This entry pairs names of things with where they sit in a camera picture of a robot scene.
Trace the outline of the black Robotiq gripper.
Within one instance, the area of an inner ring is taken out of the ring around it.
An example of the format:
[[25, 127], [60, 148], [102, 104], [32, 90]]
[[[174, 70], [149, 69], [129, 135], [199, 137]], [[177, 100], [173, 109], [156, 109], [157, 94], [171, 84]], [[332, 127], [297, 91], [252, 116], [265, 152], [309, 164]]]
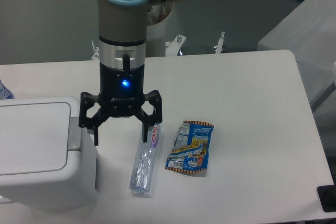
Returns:
[[[99, 64], [100, 69], [100, 93], [92, 95], [88, 92], [80, 94], [79, 127], [86, 128], [93, 134], [94, 145], [99, 145], [99, 126], [108, 118], [120, 118], [135, 116], [142, 122], [142, 142], [148, 141], [148, 131], [155, 124], [160, 124], [162, 116], [162, 97], [158, 90], [143, 93], [144, 65], [123, 71]], [[153, 111], [147, 114], [142, 106], [148, 102]], [[92, 116], [87, 112], [98, 103], [100, 108]]]

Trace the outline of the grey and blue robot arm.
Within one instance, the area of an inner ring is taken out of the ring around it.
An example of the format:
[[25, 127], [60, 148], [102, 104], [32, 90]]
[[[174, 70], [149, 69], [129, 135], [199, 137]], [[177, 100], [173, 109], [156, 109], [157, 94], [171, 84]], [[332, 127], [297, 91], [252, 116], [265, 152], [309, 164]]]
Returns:
[[97, 0], [100, 92], [80, 96], [79, 126], [99, 144], [99, 126], [109, 118], [135, 116], [142, 122], [142, 139], [162, 122], [158, 90], [143, 92], [148, 11], [178, 0]]

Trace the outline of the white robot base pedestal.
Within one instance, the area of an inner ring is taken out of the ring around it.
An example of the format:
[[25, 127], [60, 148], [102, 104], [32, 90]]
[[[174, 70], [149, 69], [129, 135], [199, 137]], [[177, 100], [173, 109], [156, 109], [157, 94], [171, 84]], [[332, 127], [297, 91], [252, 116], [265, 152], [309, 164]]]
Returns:
[[172, 3], [157, 4], [148, 9], [146, 57], [163, 57], [166, 49], [166, 22], [173, 9]]

